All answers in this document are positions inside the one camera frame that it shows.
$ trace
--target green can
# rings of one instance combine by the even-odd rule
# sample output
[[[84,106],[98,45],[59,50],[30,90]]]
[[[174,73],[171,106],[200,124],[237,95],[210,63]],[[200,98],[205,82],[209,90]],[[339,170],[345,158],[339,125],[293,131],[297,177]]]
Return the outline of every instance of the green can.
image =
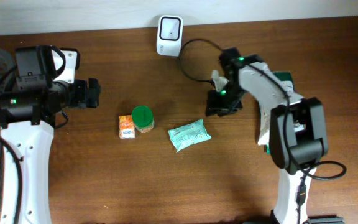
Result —
[[[146,133],[154,128],[154,117],[148,106],[137,106],[132,111],[132,120],[138,131]]]

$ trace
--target table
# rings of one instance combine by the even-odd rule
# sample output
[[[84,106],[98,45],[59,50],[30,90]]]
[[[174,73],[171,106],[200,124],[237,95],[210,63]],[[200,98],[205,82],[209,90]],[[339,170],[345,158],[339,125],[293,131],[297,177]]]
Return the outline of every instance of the table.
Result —
[[[204,115],[212,87],[182,75],[175,58],[158,55],[157,28],[0,36],[0,48],[53,44],[81,53],[76,78],[99,79],[97,109],[67,110],[50,153],[53,223],[214,223],[267,216],[275,206],[278,169],[256,145],[259,109],[223,118]],[[313,181],[308,215],[338,214],[358,223],[358,17],[185,26],[183,40],[204,37],[243,55],[258,53],[272,70],[291,71],[295,88],[324,105],[329,152],[348,167],[330,182]],[[218,52],[188,51],[189,72],[208,78]],[[118,138],[118,116],[137,105],[156,126]],[[212,139],[175,153],[167,131],[204,119]],[[322,167],[320,175],[336,168]]]

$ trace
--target wooden table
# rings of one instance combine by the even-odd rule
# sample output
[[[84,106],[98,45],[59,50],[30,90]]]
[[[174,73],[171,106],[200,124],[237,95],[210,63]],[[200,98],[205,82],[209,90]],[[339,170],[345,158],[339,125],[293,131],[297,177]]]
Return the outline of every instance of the wooden table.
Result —
[[[267,216],[275,206],[278,169],[255,143],[259,109],[223,118],[204,115],[211,86],[185,78],[175,58],[156,53],[157,28],[0,37],[0,48],[37,44],[74,47],[77,78],[99,79],[97,109],[67,110],[50,153],[53,223],[213,223]],[[258,53],[272,70],[292,72],[296,89],[324,104],[329,153],[347,175],[313,181],[309,215],[338,214],[358,223],[358,17],[186,26],[184,41],[204,37],[243,55]],[[192,74],[208,78],[218,52],[195,44]],[[151,107],[156,126],[136,139],[118,138],[118,116]],[[204,119],[212,139],[180,153],[167,131]],[[320,175],[337,172],[322,167]]]

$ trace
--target white wall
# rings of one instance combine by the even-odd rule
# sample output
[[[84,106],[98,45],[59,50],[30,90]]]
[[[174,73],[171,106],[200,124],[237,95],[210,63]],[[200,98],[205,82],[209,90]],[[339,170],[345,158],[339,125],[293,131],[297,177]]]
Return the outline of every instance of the white wall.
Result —
[[[358,0],[0,0],[0,35],[358,15]]]

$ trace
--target orange snack package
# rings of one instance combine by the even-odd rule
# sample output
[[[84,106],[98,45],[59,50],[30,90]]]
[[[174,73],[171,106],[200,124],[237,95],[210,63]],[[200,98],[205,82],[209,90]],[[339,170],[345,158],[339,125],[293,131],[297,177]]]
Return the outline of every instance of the orange snack package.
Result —
[[[120,116],[119,117],[119,138],[121,139],[130,139],[135,138],[135,124],[132,120],[131,115]]]

